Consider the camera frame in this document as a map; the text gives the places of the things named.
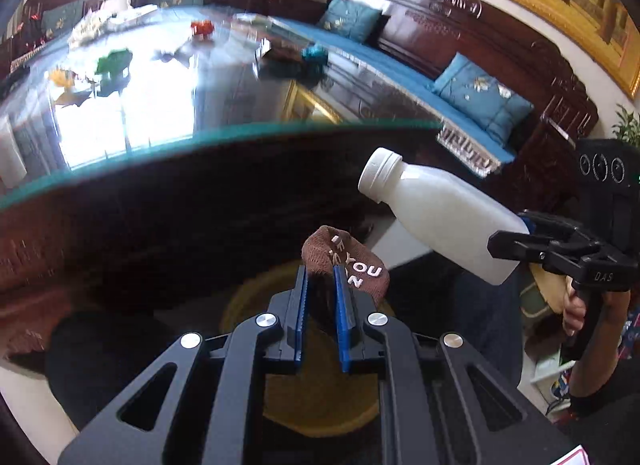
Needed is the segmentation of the person's hand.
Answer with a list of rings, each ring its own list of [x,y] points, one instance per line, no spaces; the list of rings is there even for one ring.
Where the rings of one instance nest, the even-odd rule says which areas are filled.
[[[573,280],[565,278],[565,292],[563,296],[563,329],[567,336],[578,333],[585,324],[586,304],[577,295],[573,287]]]

